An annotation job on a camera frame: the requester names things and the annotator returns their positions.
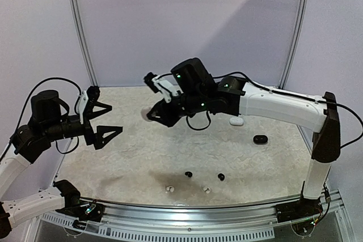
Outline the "white earbud charging case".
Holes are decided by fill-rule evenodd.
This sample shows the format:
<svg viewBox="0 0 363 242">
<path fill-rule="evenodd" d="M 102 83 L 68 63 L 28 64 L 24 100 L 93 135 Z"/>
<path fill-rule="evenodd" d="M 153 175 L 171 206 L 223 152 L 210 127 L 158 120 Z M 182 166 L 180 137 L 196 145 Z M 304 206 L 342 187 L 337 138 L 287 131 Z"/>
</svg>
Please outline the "white earbud charging case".
<svg viewBox="0 0 363 242">
<path fill-rule="evenodd" d="M 231 117 L 229 119 L 229 123 L 232 126 L 243 126 L 244 125 L 244 119 L 241 117 Z"/>
</svg>

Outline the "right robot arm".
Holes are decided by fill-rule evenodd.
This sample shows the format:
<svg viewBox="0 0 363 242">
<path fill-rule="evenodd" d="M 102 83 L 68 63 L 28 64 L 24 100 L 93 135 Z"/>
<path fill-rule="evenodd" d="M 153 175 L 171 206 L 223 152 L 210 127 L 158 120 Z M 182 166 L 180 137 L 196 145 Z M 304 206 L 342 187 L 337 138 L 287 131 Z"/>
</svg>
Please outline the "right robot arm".
<svg viewBox="0 0 363 242">
<path fill-rule="evenodd" d="M 285 92 L 253 82 L 241 72 L 213 77 L 199 58 L 173 67 L 169 73 L 176 85 L 164 75 L 149 72 L 145 84 L 163 98 L 144 118 L 173 127 L 182 117 L 195 114 L 224 113 L 231 116 L 259 116 L 295 124 L 313 132 L 313 149 L 301 199 L 293 205 L 298 217 L 314 210 L 331 163 L 340 156 L 340 119 L 335 95 L 312 96 Z"/>
</svg>

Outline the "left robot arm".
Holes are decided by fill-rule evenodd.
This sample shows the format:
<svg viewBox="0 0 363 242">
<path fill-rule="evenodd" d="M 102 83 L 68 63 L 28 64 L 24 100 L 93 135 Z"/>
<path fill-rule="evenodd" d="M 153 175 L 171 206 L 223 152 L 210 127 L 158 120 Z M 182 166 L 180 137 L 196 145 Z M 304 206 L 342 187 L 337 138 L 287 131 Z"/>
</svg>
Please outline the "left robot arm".
<svg viewBox="0 0 363 242">
<path fill-rule="evenodd" d="M 86 145 L 100 150 L 123 132 L 121 126 L 98 126 L 90 121 L 112 110 L 98 101 L 100 91 L 91 86 L 83 91 L 74 115 L 56 90 L 41 91 L 31 98 L 32 116 L 15 130 L 1 156 L 1 195 L 40 155 L 62 139 L 83 137 Z M 1 237 L 6 237 L 21 223 L 50 211 L 77 218 L 81 222 L 100 222 L 104 205 L 83 201 L 79 190 L 69 181 L 56 181 L 45 190 L 21 199 L 1 200 Z"/>
</svg>

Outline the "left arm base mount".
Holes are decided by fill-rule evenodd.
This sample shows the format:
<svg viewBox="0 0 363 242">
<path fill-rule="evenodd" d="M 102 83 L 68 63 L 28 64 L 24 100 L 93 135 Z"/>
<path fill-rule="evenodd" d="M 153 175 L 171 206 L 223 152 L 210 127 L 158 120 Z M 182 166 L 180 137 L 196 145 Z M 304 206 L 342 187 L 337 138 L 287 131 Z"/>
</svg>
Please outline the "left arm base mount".
<svg viewBox="0 0 363 242">
<path fill-rule="evenodd" d="M 97 200 L 91 202 L 81 201 L 78 205 L 64 209 L 66 215 L 73 216 L 79 221 L 101 222 L 105 206 Z"/>
</svg>

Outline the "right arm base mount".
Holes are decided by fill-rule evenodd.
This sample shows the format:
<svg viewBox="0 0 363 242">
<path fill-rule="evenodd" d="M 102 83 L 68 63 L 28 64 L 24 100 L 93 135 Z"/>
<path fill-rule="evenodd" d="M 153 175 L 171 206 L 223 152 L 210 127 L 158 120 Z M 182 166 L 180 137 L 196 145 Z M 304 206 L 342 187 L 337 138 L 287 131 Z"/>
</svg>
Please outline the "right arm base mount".
<svg viewBox="0 0 363 242">
<path fill-rule="evenodd" d="M 317 224 L 321 221 L 327 214 L 331 198 L 326 198 L 326 210 L 323 210 L 323 205 L 320 199 L 305 199 L 301 197 L 297 201 L 287 202 L 275 205 L 275 212 L 277 216 L 277 221 L 279 223 L 294 221 L 303 218 L 313 217 L 317 215 L 318 217 L 313 220 L 312 224 Z"/>
</svg>

